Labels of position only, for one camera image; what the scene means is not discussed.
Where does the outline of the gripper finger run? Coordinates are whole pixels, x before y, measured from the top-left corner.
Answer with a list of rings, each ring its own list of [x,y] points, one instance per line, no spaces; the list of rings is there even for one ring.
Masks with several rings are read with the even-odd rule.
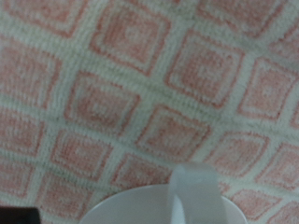
[[[34,207],[1,206],[0,224],[41,224],[41,219]]]

